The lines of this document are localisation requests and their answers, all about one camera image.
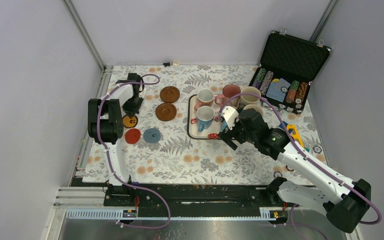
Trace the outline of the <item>orange smiley coaster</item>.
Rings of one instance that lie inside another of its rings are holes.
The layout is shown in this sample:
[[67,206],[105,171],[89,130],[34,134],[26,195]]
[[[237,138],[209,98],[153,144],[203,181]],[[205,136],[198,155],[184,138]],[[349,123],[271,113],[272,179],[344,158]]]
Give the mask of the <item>orange smiley coaster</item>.
[[129,116],[129,115],[126,114],[122,118],[122,124],[127,129],[134,128],[138,124],[138,117],[136,115]]

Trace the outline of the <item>brown wooden coaster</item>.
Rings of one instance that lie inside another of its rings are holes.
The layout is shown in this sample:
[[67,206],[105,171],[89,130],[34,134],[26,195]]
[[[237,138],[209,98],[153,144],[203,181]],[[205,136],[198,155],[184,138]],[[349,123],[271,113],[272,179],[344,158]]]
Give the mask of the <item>brown wooden coaster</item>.
[[175,86],[164,87],[159,94],[164,103],[175,103],[180,98],[180,91]]
[[155,109],[156,117],[163,122],[173,120],[177,115],[177,108],[174,104],[164,102]]

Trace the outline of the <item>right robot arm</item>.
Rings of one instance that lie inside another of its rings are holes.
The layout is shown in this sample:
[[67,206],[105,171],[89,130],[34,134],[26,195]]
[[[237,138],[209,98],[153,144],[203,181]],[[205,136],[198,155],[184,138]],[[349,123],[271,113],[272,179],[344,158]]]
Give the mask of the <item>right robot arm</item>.
[[270,128],[254,109],[241,112],[225,107],[220,117],[226,123],[218,134],[233,150],[236,143],[250,143],[269,156],[297,171],[314,187],[300,186],[284,177],[276,177],[269,185],[267,201],[273,206],[283,202],[297,204],[327,217],[337,229],[352,233],[370,208],[372,186],[364,179],[353,180],[318,163],[317,158],[294,141],[284,129]]

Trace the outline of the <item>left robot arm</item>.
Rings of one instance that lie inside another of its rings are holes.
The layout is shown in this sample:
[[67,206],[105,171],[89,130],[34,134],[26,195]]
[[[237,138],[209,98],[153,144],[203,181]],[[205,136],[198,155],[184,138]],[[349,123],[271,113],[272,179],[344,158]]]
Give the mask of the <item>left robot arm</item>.
[[132,204],[135,192],[123,184],[131,184],[125,161],[121,159],[121,141],[127,126],[123,120],[139,113],[144,89],[143,77],[129,73],[126,80],[118,80],[109,97],[91,98],[87,103],[87,132],[99,145],[108,167],[106,198],[116,197],[124,206]]

